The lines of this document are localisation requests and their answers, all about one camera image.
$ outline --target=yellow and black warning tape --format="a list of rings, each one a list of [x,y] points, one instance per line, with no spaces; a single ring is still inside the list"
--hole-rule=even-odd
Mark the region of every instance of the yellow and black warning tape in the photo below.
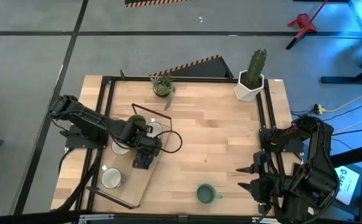
[[[162,76],[162,75],[167,74],[167,73],[175,72],[177,70],[180,70],[180,69],[183,69],[183,68],[188,68],[190,66],[198,65],[200,63],[207,62],[209,60],[213,60],[213,59],[217,59],[217,58],[222,58],[222,56],[221,55],[215,55],[215,56],[207,57],[207,58],[204,58],[204,59],[201,59],[201,60],[197,60],[197,61],[194,61],[194,62],[191,62],[191,63],[187,63],[186,65],[181,65],[181,66],[177,66],[177,67],[174,67],[174,68],[171,68],[171,69],[167,69],[165,71],[156,72],[154,74],[150,74],[149,76],[150,77],[159,77],[159,76]]]
[[[157,4],[168,4],[168,3],[185,2],[185,1],[192,1],[192,0],[152,0],[152,1],[128,3],[125,5],[125,7],[152,6]]]

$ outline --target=potted cactus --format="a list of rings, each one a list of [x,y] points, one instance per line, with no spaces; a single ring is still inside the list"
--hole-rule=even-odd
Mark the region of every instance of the potted cactus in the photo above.
[[[153,91],[158,97],[167,97],[166,106],[164,110],[167,110],[171,105],[173,100],[173,95],[175,92],[175,86],[173,84],[173,79],[171,78],[171,74],[167,73],[161,77],[150,78],[153,84]]]
[[[241,71],[239,81],[234,88],[236,97],[243,101],[252,101],[264,87],[264,76],[261,74],[267,58],[265,49],[256,50],[251,57],[249,69]]]

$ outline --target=concrete floor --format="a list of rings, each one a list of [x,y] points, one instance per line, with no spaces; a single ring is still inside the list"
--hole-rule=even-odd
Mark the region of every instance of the concrete floor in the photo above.
[[[195,0],[126,9],[122,1],[93,0],[81,31],[287,32],[296,30],[286,24],[297,14],[312,15],[320,4],[229,2]],[[353,3],[361,15],[362,0]],[[81,0],[0,0],[0,30],[73,30],[81,5]],[[344,3],[329,3],[314,23],[331,36],[305,37],[290,51],[285,46],[292,37],[282,36],[80,36],[60,93],[79,96],[84,75],[119,75],[120,69],[126,75],[147,75],[216,54],[224,57],[237,76],[248,66],[254,50],[264,47],[268,57],[263,74],[284,79],[292,110],[309,110],[314,103],[333,109],[362,95],[362,85],[323,85],[318,79],[355,76],[362,71],[362,37],[355,35],[361,27]],[[354,35],[339,36],[339,32]],[[6,141],[0,147],[0,215],[10,214],[13,208],[69,41],[69,36],[0,37],[0,138]],[[359,105],[362,99],[335,114]],[[329,123],[338,130],[358,121],[362,121],[362,109]],[[362,133],[338,137],[353,148],[362,146]],[[64,142],[59,130],[51,126],[25,213],[49,210]],[[335,154],[348,150],[338,142],[332,148]],[[351,218],[335,208],[326,216]]]

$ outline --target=wooden tabletop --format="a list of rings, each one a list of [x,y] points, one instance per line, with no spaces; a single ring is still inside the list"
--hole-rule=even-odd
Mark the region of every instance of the wooden tabletop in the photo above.
[[[102,76],[85,77],[79,98],[85,106],[96,106],[101,80]],[[258,216],[257,202],[237,183],[249,183],[259,176],[235,171],[250,166],[253,153],[260,150],[257,101],[237,100],[233,91],[234,83],[174,84],[177,88],[174,100],[169,110],[164,111],[166,99],[155,96],[150,82],[116,82],[111,118],[127,119],[133,115],[131,104],[136,103],[172,117],[173,129],[182,135],[184,144],[175,154],[161,154],[143,192],[140,208],[129,210],[96,195],[93,211]],[[269,80],[269,87],[277,127],[287,128],[292,117],[283,81]],[[265,120],[269,126],[264,91],[261,94]],[[111,141],[108,142],[109,147],[104,149],[102,161],[105,160],[105,154],[112,153]],[[166,147],[172,150],[178,143],[169,139]],[[75,149],[63,161],[52,208],[62,205],[79,183],[85,153],[85,149]],[[291,173],[292,164],[300,161],[291,153],[282,155],[286,173]],[[100,186],[101,174],[97,187],[103,189]],[[211,205],[199,203],[196,190],[201,184],[213,185],[222,199]],[[87,195],[88,192],[85,192],[82,208],[86,207]]]

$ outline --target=wooden board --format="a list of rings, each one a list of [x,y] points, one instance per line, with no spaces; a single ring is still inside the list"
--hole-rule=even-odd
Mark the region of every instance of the wooden board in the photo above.
[[[84,88],[90,88],[89,77],[85,78],[80,99],[93,98],[83,95],[87,93]],[[257,101],[248,103],[237,100],[233,92],[235,84],[232,83],[176,82],[175,85],[177,90],[173,103],[168,111],[163,111],[165,99],[154,95],[149,82],[116,82],[110,117],[127,118],[133,114],[130,106],[132,103],[156,110],[173,118],[173,129],[182,135],[184,145],[175,154],[162,153],[143,193],[140,208],[128,210],[96,196],[93,211],[259,215],[257,202],[250,193],[237,185],[238,182],[249,183],[258,178],[258,175],[235,171],[251,165],[253,153],[260,150]],[[292,118],[284,84],[281,80],[269,80],[269,85],[277,126],[286,128],[290,126]],[[267,113],[264,92],[262,99]],[[169,139],[166,147],[172,150],[177,145],[176,140]],[[293,154],[283,154],[283,162],[286,172],[290,173],[292,164],[300,161]],[[79,166],[81,170],[82,163],[83,159],[78,162],[66,159],[62,172],[66,172],[67,166]],[[79,175],[80,171],[71,176],[71,183],[64,184],[69,180],[60,174],[52,208],[60,205],[57,201],[59,196],[63,198],[65,194],[71,193],[72,187],[67,188],[66,185],[77,185]],[[212,205],[200,204],[195,196],[200,184],[213,185],[223,198]]]

